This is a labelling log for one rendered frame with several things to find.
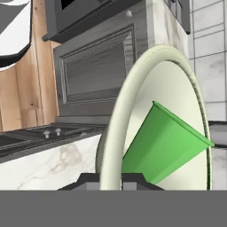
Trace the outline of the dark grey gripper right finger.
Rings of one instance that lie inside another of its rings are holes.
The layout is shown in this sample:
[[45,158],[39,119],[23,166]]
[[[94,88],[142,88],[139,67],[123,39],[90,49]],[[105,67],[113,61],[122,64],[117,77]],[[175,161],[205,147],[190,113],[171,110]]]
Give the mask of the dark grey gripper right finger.
[[147,182],[142,173],[122,174],[121,188],[124,191],[160,190],[159,186]]

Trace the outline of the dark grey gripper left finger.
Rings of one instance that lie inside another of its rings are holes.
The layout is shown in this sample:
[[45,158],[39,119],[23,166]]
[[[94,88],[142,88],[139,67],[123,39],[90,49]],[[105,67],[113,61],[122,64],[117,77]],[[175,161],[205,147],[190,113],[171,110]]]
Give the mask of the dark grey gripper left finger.
[[76,182],[60,188],[61,191],[98,191],[99,190],[99,174],[97,173],[81,173]]

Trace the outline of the pale green bowl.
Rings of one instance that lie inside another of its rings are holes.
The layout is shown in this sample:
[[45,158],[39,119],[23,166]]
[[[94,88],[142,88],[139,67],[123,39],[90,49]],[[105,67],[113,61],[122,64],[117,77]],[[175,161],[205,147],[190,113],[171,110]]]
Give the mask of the pale green bowl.
[[[123,156],[153,101],[165,106],[210,140],[205,105],[188,60],[172,46],[156,45],[144,52],[130,69],[109,124],[99,140],[97,171],[101,189],[121,189]],[[165,190],[209,189],[211,147],[156,185]]]

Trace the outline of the green cup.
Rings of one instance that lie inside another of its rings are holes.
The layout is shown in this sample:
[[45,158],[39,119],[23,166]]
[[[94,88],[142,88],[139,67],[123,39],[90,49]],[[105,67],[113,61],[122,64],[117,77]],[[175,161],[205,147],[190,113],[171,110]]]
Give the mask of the green cup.
[[199,153],[214,146],[188,123],[153,101],[122,159],[122,173],[141,173],[157,184]]

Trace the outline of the black hob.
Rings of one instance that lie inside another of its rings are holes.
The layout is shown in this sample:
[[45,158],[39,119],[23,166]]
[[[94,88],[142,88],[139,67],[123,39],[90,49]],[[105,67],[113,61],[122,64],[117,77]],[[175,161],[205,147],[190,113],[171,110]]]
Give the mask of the black hob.
[[[90,136],[92,133],[101,132],[104,127],[104,125],[55,122],[44,126],[2,132],[0,133],[0,157],[24,152],[29,148],[52,144],[64,139]],[[60,136],[56,135],[56,128],[61,128]],[[50,131],[49,138],[45,138],[43,134],[45,130]]]

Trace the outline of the dark grey sink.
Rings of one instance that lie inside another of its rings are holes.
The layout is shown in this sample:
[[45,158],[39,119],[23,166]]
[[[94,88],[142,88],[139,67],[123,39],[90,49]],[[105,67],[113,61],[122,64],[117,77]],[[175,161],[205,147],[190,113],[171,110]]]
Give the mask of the dark grey sink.
[[217,148],[227,148],[227,121],[209,121],[211,140]]

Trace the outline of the grey panelled cupboard door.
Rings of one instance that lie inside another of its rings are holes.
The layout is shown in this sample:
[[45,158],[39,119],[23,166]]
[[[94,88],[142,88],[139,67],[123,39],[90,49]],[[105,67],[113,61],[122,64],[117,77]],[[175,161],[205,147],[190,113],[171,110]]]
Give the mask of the grey panelled cupboard door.
[[146,29],[136,23],[60,45],[54,51],[59,115],[111,114],[129,70],[147,47]]

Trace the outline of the dark grey built-in oven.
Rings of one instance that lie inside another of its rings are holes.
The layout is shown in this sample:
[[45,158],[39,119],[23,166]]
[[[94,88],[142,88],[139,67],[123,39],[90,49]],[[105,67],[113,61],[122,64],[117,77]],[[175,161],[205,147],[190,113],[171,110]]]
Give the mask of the dark grey built-in oven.
[[143,0],[44,0],[47,34],[43,40],[65,43]]

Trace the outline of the dark grey wall cupboard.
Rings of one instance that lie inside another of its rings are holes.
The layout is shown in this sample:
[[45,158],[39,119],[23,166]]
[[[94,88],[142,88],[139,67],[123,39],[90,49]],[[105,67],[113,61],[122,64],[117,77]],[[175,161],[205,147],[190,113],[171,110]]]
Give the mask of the dark grey wall cupboard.
[[190,21],[190,0],[164,0],[165,4],[172,11],[184,32],[191,33]]

